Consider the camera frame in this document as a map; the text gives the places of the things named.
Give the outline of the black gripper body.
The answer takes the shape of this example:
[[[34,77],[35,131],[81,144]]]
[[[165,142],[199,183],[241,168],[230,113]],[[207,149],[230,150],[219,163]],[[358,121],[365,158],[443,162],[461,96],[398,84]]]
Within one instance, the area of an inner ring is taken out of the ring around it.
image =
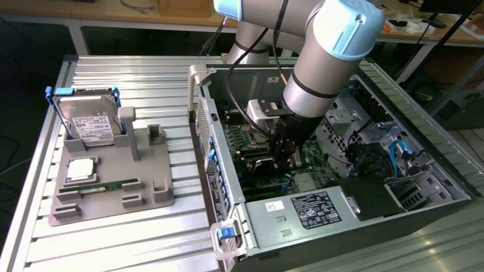
[[[323,116],[305,117],[294,113],[279,117],[275,125],[275,133],[279,133],[289,141],[302,146],[313,136]]]

